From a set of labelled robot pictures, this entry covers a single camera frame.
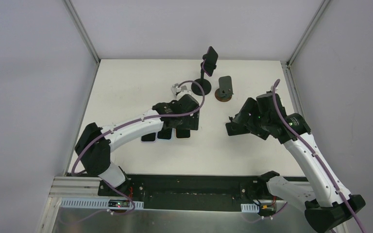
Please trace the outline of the phone with purple case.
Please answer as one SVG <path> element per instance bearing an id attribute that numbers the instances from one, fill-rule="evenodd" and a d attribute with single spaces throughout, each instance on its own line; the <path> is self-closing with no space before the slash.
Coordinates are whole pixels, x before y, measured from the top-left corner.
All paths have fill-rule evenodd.
<path id="1" fill-rule="evenodd" d="M 214 73 L 214 70 L 216 69 L 217 60 L 218 60 L 218 53 L 215 51 L 215 49 L 210 46 L 206 52 L 206 54 L 203 55 L 203 62 L 201 64 L 201 69 L 204 71 L 204 73 L 211 77 Z"/>

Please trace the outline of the left aluminium frame post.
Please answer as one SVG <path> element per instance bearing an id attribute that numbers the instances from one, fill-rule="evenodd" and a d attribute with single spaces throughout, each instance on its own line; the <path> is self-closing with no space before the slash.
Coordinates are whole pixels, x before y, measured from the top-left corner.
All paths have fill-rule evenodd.
<path id="1" fill-rule="evenodd" d="M 99 57 L 92 40 L 89 37 L 88 32 L 85 29 L 85 26 L 79 16 L 78 11 L 76 10 L 73 2 L 71 0 L 62 0 L 63 4 L 66 7 L 66 10 L 68 11 L 71 20 L 73 21 L 82 41 L 84 42 L 86 48 L 88 49 L 90 55 L 92 56 L 93 60 L 97 64 L 97 66 L 100 65 L 101 58 Z"/>

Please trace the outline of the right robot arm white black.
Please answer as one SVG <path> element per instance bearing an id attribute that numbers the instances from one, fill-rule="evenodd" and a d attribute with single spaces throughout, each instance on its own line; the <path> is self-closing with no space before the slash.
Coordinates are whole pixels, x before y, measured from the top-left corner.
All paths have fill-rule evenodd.
<path id="1" fill-rule="evenodd" d="M 304 213 L 308 224 L 325 233 L 356 217 L 366 205 L 360 194 L 353 194 L 336 176 L 318 148 L 311 128 L 297 113 L 288 115 L 277 93 L 271 91 L 247 98 L 243 107 L 225 124 L 229 136 L 253 134 L 263 140 L 274 137 L 294 157 L 312 191 L 308 192 L 277 172 L 258 179 L 256 192 L 268 199 L 285 200 Z"/>

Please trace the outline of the right aluminium frame post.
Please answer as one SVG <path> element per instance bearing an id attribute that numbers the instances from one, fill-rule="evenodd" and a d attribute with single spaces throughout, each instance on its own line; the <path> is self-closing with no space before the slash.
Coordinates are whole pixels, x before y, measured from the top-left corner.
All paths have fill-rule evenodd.
<path id="1" fill-rule="evenodd" d="M 311 21 L 307 25 L 305 31 L 303 32 L 300 40 L 297 43 L 295 49 L 293 50 L 290 58 L 286 62 L 288 68 L 290 68 L 292 66 L 292 64 L 295 62 L 295 60 L 297 59 L 298 55 L 300 54 L 303 47 L 306 45 L 309 37 L 312 35 L 314 29 L 318 25 L 321 17 L 325 14 L 325 12 L 326 12 L 326 10 L 327 10 L 327 8 L 328 8 L 328 6 L 330 5 L 331 2 L 332 2 L 331 0 L 322 0 L 321 1 L 318 9 L 316 10 L 316 12 L 314 13 Z"/>

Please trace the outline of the aluminium frame post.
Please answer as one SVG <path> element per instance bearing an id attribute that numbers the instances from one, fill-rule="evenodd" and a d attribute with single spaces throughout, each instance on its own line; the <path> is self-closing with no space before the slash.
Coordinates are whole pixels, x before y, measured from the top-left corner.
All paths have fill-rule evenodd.
<path id="1" fill-rule="evenodd" d="M 316 10 L 316 12 L 314 13 L 311 21 L 307 25 L 305 31 L 303 32 L 300 40 L 297 43 L 295 49 L 293 50 L 290 58 L 286 62 L 288 68 L 290 68 L 292 66 L 292 64 L 295 62 L 295 60 L 297 59 L 298 55 L 300 54 L 303 47 L 306 45 L 309 37 L 312 35 L 314 29 L 318 25 L 321 17 L 325 14 L 325 12 L 326 12 L 326 10 L 327 10 L 327 8 L 328 8 L 328 6 L 330 5 L 331 2 L 332 2 L 331 0 L 322 0 L 321 1 L 318 9 Z"/>
<path id="2" fill-rule="evenodd" d="M 88 32 L 85 29 L 85 26 L 79 16 L 78 11 L 76 10 L 73 2 L 71 0 L 62 0 L 63 4 L 66 7 L 66 10 L 68 11 L 71 20 L 73 21 L 82 41 L 84 42 L 86 48 L 88 49 L 90 55 L 92 56 L 93 60 L 97 64 L 97 66 L 100 65 L 101 58 L 99 57 L 92 40 L 89 37 Z"/>

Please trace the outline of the phone with blue case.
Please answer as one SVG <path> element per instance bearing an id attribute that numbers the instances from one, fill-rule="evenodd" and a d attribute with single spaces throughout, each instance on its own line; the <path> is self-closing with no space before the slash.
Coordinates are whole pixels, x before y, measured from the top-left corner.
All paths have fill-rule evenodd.
<path id="1" fill-rule="evenodd" d="M 157 133 L 157 139 L 159 140 L 171 140 L 172 139 L 172 129 L 164 129 Z"/>

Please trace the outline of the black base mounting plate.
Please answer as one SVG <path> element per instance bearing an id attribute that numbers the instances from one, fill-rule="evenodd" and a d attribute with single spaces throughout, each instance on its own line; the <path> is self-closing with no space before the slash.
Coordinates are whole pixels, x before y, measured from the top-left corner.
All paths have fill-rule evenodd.
<path id="1" fill-rule="evenodd" d="M 145 209 L 239 212 L 241 205 L 277 209 L 258 176 L 197 176 L 130 174 L 117 188 Z"/>

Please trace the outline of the white grey phone stand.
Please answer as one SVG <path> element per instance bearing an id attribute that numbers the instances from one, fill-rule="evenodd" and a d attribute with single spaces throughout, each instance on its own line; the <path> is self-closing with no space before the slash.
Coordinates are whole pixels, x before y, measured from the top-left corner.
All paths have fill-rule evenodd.
<path id="1" fill-rule="evenodd" d="M 191 91 L 186 86 L 179 85 L 178 83 L 174 84 L 171 87 L 171 91 L 177 99 L 181 98 L 186 94 L 191 94 Z"/>

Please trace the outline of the aluminium front rail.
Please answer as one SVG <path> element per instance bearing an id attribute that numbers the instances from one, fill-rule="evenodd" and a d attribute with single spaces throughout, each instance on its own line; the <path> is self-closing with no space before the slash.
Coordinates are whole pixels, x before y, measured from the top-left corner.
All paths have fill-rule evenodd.
<path id="1" fill-rule="evenodd" d="M 50 188 L 49 197 L 96 197 L 100 181 L 100 178 L 94 177 L 55 177 Z"/>

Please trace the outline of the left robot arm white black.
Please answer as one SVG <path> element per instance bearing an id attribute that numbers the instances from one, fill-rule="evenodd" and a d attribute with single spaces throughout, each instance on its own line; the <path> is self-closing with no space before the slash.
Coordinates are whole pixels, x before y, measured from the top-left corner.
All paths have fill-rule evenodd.
<path id="1" fill-rule="evenodd" d="M 84 173 L 102 178 L 110 184 L 110 190 L 116 196 L 124 196 L 129 189 L 127 177 L 122 168 L 111 161 L 111 153 L 142 136 L 181 126 L 201 107 L 195 98 L 185 94 L 178 100 L 157 103 L 145 113 L 121 124 L 88 124 L 74 148 L 78 159 L 73 164 L 72 175 L 81 175 L 76 172 L 76 166 L 82 163 Z"/>

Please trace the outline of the phone with lavender case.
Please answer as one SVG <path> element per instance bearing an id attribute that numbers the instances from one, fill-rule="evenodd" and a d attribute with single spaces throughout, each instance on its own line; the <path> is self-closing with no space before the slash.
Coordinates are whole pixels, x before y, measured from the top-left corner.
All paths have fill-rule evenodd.
<path id="1" fill-rule="evenodd" d="M 157 133 L 149 133 L 141 136 L 142 143 L 153 143 L 157 140 Z"/>

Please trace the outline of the brown round phone stand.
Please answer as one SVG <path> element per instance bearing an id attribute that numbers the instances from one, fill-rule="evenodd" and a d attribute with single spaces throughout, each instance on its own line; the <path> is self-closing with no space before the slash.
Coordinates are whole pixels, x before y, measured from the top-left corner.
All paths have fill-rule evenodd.
<path id="1" fill-rule="evenodd" d="M 233 96 L 231 76 L 222 76 L 218 79 L 219 87 L 215 91 L 215 98 L 220 102 L 228 102 Z"/>

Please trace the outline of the black pole phone stand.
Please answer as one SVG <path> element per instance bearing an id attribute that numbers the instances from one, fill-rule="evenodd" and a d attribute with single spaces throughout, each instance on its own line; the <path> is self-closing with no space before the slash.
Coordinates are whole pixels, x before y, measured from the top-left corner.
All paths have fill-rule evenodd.
<path id="1" fill-rule="evenodd" d="M 191 85 L 192 92 L 198 96 L 205 96 L 209 94 L 212 88 L 211 83 L 207 79 L 204 78 L 204 74 L 205 74 L 204 71 L 201 69 L 200 78 L 195 80 L 195 82 L 201 86 L 203 91 L 201 91 L 201 89 L 198 87 L 197 84 L 193 83 Z"/>

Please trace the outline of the phone with beige case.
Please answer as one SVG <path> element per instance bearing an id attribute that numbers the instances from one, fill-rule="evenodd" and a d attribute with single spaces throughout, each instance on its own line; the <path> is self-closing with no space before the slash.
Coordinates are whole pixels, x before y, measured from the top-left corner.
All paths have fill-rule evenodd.
<path id="1" fill-rule="evenodd" d="M 191 130 L 176 129 L 175 136 L 177 139 L 187 139 L 191 137 Z"/>

